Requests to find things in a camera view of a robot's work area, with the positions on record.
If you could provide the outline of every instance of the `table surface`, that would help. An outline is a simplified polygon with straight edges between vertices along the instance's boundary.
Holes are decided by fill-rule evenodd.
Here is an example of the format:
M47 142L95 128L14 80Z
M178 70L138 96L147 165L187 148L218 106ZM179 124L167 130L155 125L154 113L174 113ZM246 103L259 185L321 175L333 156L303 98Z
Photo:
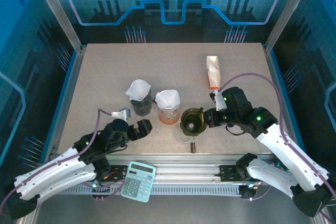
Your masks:
M152 86L152 97L166 89L176 89L181 97L180 112L189 108L204 110L215 107L209 93L206 56L219 59L221 84L233 76L246 72L270 72L260 43L181 43L181 44L89 44L79 72L74 95L67 115L58 153L73 146L83 135L94 130L97 109L119 111L131 109L129 124L142 117L134 113L125 95L135 79L143 79ZM244 90L253 107L263 106L279 118L279 105L274 89L258 77L242 77L228 87ZM152 123L153 130L141 140L131 142L120 154L188 154L190 145L180 143L182 133L177 124L165 125L152 109L144 117ZM99 129L111 118L102 114ZM261 154L269 149L249 134L233 136L224 127L207 128L196 139L196 152L204 154Z

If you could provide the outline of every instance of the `green calculator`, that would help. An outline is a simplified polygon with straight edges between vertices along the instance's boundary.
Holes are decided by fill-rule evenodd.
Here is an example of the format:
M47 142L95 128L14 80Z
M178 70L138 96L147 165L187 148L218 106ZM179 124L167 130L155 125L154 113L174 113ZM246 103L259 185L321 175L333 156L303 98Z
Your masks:
M154 166L130 162L121 196L148 202L154 183L155 171Z

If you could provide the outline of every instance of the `purple cable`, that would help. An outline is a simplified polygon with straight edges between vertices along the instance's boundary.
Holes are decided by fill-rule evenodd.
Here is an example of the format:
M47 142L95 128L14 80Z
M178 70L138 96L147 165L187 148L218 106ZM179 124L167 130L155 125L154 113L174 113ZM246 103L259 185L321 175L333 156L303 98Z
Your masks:
M230 80L228 80L218 91L221 92L227 85L229 85L229 83L231 83L232 81L234 81L235 79L238 79L240 77L243 76L258 76L260 78L263 78L264 80L266 80L269 84L272 85L272 87L274 88L276 94L277 94L277 98L279 101L279 107L280 107L280 119L279 119L279 125L280 125L280 132L281 132L281 136L284 139L284 141L286 143L288 143L288 139L285 136L285 132L284 132L284 117L283 117L283 108L282 108L282 100L281 100L281 96L280 93L277 89L277 87L273 84L273 82L271 80L269 80L267 77L258 74L258 73L242 73L239 74L237 76L234 76L233 78L231 78ZM329 189L329 191L331 192L332 196L336 199L336 193L335 191L332 189L331 185L329 184L329 182L319 173L319 171L312 165L309 163L309 161L297 150L295 149L291 144L288 144L288 146L314 171L315 175L318 176L327 186L327 188Z
M268 189L260 196L258 196L257 198L252 198L251 200L250 199L243 199L243 201L254 201L254 200L257 200L257 199L261 199L263 198L263 196L265 196L271 189L271 186L268 187Z
M118 189L115 190L111 195L106 196L106 197L101 197L101 200L103 201L104 199L107 199L107 198L110 198L110 197L116 195L116 194L122 189L122 187L124 186L124 184L125 184L125 180L124 180L124 179L121 179L121 180L118 180L118 181L116 181L116 182L113 182L113 183L111 183L111 184L109 184L109 185L106 185L106 186L97 186L97 187L93 187L92 185L90 185L90 184L88 184L88 183L85 183L85 182L82 183L82 184L84 184L84 185L86 185L86 186L88 186L88 187L94 188L94 189L99 189L99 188L110 187L111 185L114 185L115 183L119 183L119 182L122 182L121 186L119 186Z
M95 137L96 137L96 135L97 135L97 131L98 131L98 127L99 127L99 122L100 122L100 112L102 112L102 113L104 113L104 114L106 114L106 115L112 115L112 114L109 113L109 112L106 112L106 111L104 111L104 110L102 110L102 109L98 109L98 117L97 117L97 122L96 122L96 128L94 129L94 133L93 133L93 135L92 135L92 138L91 138L89 144L88 144L88 145L87 145L81 152L79 152L78 154L75 154L75 155L73 155L73 156L71 156L71 157L67 157L67 158L65 158L65 159L62 159L62 160L60 160L60 161L58 162L58 164L64 163L64 162L66 162L66 161L68 161L68 160L70 160L70 159L73 159L73 158L75 158L75 157L78 157L78 156L82 155L84 152L86 152L86 151L88 150L88 148L92 145L92 143L93 143L93 141L94 141L94 139L95 139ZM49 168L51 168L51 167L53 167L53 166L55 166L55 165L57 165L57 163L51 163L50 165L48 165L48 166L42 168L41 170L38 170L36 173L32 174L30 177L28 177L27 179L25 179L24 181L22 181L21 184L19 184L19 185L16 186L13 190L11 190L11 191L7 194L7 196L4 198L4 200L1 202L1 205L0 205L0 215L2 215L2 216L4 215L4 213L3 213L3 208L4 208L4 206L5 206L5 203L8 201L8 199L10 198L10 196L11 196L16 190L20 189L20 188L22 187L22 185L25 185L25 184L26 184L28 181L30 181L32 178L36 177L37 175L41 174L41 173L44 172L45 170L47 170L47 169L49 169Z
M329 218L329 216L327 216L324 212L320 211L320 213L321 213L321 215L322 215L328 222L330 222L330 223L334 223L334 222L332 221L332 219Z

